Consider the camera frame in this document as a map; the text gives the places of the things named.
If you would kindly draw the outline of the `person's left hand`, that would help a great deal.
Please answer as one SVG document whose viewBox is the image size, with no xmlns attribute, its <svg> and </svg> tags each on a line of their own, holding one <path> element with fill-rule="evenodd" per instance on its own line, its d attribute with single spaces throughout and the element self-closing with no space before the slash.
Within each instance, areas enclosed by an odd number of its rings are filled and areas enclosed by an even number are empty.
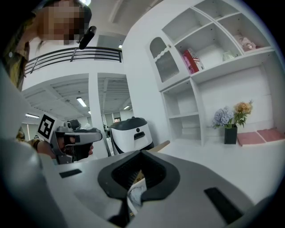
<svg viewBox="0 0 285 228">
<path fill-rule="evenodd" d="M 72 162 L 85 159 L 89 156 L 92 143 L 84 145 L 67 145 L 65 146 L 65 153 L 71 157 Z"/>
</svg>

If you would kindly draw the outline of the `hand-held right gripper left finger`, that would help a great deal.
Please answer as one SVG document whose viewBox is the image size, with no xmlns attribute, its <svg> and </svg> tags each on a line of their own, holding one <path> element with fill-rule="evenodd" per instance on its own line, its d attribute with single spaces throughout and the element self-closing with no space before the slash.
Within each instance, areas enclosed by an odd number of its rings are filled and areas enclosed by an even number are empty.
<svg viewBox="0 0 285 228">
<path fill-rule="evenodd" d="M 130 218 L 126 199 L 110 198 L 98 183 L 100 171 L 136 155 L 129 152 L 104 159 L 55 165 L 41 154 L 41 205 L 48 227 L 139 228 L 141 216 Z"/>
</svg>

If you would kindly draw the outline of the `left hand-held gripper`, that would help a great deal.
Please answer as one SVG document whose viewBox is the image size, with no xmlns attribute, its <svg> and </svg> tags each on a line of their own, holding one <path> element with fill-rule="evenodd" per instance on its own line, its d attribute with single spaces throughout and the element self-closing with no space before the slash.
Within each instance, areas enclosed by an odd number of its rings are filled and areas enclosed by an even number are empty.
<svg viewBox="0 0 285 228">
<path fill-rule="evenodd" d="M 40 117 L 37 133 L 49 144 L 57 165 L 79 161 L 79 151 L 75 148 L 79 143 L 93 143 L 103 138 L 97 128 L 73 131 L 70 122 L 61 122 L 46 113 Z"/>
</svg>

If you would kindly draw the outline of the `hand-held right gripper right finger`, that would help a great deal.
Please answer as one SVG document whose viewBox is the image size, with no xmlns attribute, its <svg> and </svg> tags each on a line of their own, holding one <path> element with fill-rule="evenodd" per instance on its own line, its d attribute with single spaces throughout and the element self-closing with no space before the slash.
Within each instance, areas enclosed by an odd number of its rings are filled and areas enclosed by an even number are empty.
<svg viewBox="0 0 285 228">
<path fill-rule="evenodd" d="M 216 187 L 241 213 L 254 206 L 238 187 L 208 167 L 161 152 L 154 156 L 173 164 L 180 173 L 176 189 L 164 200 L 143 203 L 132 228 L 223 228 L 227 224 L 204 193 Z"/>
</svg>

